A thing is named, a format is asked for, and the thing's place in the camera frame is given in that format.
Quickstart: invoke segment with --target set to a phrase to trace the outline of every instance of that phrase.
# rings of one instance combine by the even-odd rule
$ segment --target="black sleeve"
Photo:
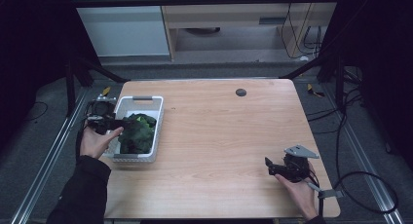
[[[81,156],[47,223],[103,223],[110,171],[100,160]]]
[[[321,216],[317,216],[311,220],[309,220],[308,222],[306,222],[306,224],[326,224],[324,218],[322,218]]]

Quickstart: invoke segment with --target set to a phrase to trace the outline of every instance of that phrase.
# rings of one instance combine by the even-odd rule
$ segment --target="basket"
[[[151,151],[148,154],[121,154],[118,137],[112,139],[103,156],[114,163],[153,163],[158,151],[159,134],[164,116],[164,99],[161,96],[124,96],[115,110],[116,119],[129,117],[131,114],[146,114],[157,120]]]

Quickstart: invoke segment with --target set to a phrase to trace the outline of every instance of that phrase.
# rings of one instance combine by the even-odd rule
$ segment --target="person's arm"
[[[308,185],[307,180],[292,183],[280,174],[275,175],[276,179],[287,189],[289,196],[300,209],[301,215],[307,224],[324,224],[322,217],[318,216],[314,202],[314,190]]]
[[[110,168],[98,158],[122,130],[118,128],[110,134],[100,135],[85,128],[75,171],[65,184],[47,223],[103,223]]]

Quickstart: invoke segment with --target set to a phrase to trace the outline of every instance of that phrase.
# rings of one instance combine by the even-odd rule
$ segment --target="table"
[[[155,163],[101,159],[112,168],[105,218],[300,216],[264,163],[283,165],[283,149],[297,144],[319,153],[290,80],[138,81],[123,95],[163,96],[164,120]],[[321,188],[331,188],[322,160],[310,161]],[[324,216],[339,212],[336,199],[325,200]]]

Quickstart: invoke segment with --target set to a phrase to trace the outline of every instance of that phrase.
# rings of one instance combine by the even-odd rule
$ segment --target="aluminum rail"
[[[36,178],[31,184],[18,210],[15,212],[14,216],[12,217],[11,223],[23,224],[27,222],[31,214],[31,211],[36,205],[36,202],[39,199],[40,194],[42,193],[43,188],[46,185],[49,175],[55,166],[55,163],[64,145],[64,142],[66,141],[67,136],[70,133],[70,129],[73,127],[75,120],[81,111],[81,107],[83,106],[82,103],[85,101],[85,97],[87,93],[88,93],[87,89],[84,89],[84,88],[81,89],[78,99],[76,101],[77,104],[76,104],[76,108],[73,111],[73,114],[67,117],[66,120],[64,121],[59,133],[57,134],[55,142],[53,143],[43,165],[40,167],[39,172],[36,175]]]
[[[331,3],[343,0],[48,0],[45,6],[75,8],[113,8],[184,5],[230,5],[271,3]]]

